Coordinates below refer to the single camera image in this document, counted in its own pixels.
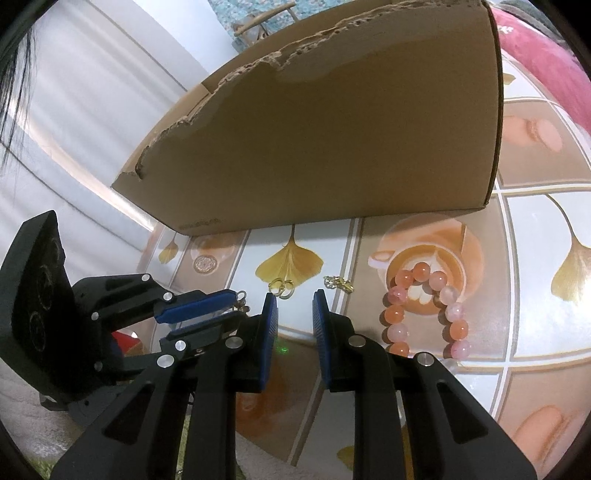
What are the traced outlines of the ginkgo pattern tablecloth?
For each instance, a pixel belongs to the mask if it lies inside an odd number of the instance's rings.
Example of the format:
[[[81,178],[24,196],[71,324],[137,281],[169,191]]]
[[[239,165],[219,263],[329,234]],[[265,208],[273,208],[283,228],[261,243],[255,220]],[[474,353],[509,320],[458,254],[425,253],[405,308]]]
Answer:
[[[590,412],[590,134],[503,50],[505,120],[489,205],[190,239],[164,227],[141,268],[175,292],[340,275],[335,311],[386,347],[438,356],[540,477]],[[238,397],[249,479],[348,479],[353,396],[322,387],[311,300],[280,305],[269,387]]]

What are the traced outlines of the brown cardboard box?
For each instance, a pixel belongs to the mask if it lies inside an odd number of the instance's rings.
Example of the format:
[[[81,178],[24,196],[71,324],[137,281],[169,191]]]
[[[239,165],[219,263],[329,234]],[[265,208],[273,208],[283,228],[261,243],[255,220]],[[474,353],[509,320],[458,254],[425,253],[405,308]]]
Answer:
[[[478,210],[501,146],[484,1],[353,1],[254,44],[182,97],[113,188],[190,236]]]

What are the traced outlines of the white curtain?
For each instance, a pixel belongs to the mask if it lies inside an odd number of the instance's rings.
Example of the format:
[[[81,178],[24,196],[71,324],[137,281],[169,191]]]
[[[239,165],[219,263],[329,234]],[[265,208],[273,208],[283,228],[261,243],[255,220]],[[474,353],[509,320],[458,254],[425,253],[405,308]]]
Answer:
[[[207,1],[59,1],[34,24],[1,138],[1,244],[52,210],[68,265],[130,270],[153,230],[113,191],[132,151],[235,53]]]

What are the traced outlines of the wooden chair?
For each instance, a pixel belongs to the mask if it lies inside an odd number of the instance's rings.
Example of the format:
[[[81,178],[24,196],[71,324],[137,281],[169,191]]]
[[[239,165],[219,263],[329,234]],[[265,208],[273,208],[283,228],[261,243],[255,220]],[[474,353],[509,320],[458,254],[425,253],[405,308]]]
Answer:
[[[290,18],[293,19],[294,22],[297,22],[298,17],[296,12],[294,12],[294,7],[296,7],[296,5],[296,2],[290,1],[274,7],[273,9],[256,14],[255,16],[252,16],[252,18],[247,19],[245,23],[235,24],[232,26],[233,35],[235,38],[242,38],[242,41],[246,44],[252,45],[257,41],[270,36],[269,30],[266,28],[266,22],[277,15],[288,13],[290,14]]]

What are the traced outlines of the pink floral blanket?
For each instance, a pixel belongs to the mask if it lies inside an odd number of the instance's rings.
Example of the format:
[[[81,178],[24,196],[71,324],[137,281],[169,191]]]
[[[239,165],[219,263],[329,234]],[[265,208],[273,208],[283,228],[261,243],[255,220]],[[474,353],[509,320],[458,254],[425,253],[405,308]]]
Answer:
[[[576,57],[518,17],[492,8],[501,48],[555,97],[571,119],[590,134],[590,79]]]

